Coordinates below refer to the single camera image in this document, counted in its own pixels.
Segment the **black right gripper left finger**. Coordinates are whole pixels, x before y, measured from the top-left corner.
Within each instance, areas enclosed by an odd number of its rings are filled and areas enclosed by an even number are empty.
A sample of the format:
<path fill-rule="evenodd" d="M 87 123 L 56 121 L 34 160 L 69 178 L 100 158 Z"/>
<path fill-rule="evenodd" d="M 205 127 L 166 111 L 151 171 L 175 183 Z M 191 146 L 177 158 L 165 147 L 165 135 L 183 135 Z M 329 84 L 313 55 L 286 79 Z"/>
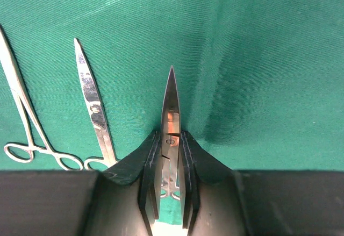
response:
<path fill-rule="evenodd" d="M 1 235 L 151 235 L 161 136 L 99 171 L 2 171 Z"/>

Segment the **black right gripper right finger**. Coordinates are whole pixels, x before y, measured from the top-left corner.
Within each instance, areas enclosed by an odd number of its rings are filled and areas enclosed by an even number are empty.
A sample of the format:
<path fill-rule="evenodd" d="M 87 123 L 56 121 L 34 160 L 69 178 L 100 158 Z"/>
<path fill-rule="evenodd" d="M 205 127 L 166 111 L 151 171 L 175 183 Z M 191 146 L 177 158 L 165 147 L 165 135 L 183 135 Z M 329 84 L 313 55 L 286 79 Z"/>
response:
<path fill-rule="evenodd" d="M 183 131 L 182 226 L 188 235 L 343 235 L 343 172 L 233 170 Z"/>

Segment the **steel surgical scissors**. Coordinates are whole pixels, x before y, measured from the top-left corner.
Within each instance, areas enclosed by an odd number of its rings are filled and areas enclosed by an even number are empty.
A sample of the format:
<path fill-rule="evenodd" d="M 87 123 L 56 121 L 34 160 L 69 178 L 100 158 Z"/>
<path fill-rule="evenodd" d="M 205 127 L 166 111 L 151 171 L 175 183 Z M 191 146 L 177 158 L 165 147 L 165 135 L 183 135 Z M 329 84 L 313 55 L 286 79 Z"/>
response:
<path fill-rule="evenodd" d="M 119 160 L 114 150 L 104 105 L 87 57 L 79 40 L 76 38 L 74 39 L 74 48 L 83 98 L 102 153 L 101 157 L 87 158 L 84 162 L 84 167 L 86 170 L 93 170 L 91 163 L 95 162 L 109 168 L 118 163 Z"/>

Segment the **steel forceps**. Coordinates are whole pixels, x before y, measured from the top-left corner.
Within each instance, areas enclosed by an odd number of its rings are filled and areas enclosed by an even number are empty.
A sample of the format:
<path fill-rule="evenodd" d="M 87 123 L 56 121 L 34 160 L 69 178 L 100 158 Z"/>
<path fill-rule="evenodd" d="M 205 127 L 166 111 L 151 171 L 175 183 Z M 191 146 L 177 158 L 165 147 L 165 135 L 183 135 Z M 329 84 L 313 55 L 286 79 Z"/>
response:
<path fill-rule="evenodd" d="M 162 185 L 161 197 L 180 200 L 178 155 L 181 134 L 180 104 L 174 67 L 170 67 L 161 115 Z"/>
<path fill-rule="evenodd" d="M 84 164 L 79 157 L 68 153 L 57 152 L 48 141 L 27 92 L 15 55 L 3 29 L 1 29 L 1 65 L 27 138 L 26 145 L 17 142 L 9 142 L 4 145 L 5 154 L 16 162 L 30 163 L 34 160 L 35 153 L 38 152 L 52 156 L 64 170 L 83 170 Z M 34 125 L 38 132 L 44 144 L 43 147 L 34 143 L 30 123 Z"/>

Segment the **green surgical cloth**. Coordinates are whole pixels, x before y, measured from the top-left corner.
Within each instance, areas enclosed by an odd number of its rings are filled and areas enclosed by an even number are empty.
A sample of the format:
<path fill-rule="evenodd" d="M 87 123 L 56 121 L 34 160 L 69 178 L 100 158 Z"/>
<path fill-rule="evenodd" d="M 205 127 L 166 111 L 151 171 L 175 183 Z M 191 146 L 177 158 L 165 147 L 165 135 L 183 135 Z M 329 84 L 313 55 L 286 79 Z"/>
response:
<path fill-rule="evenodd" d="M 182 127 L 225 165 L 343 170 L 343 0 L 1 0 L 1 26 L 59 152 L 101 154 L 77 38 L 121 159 L 174 68 Z"/>

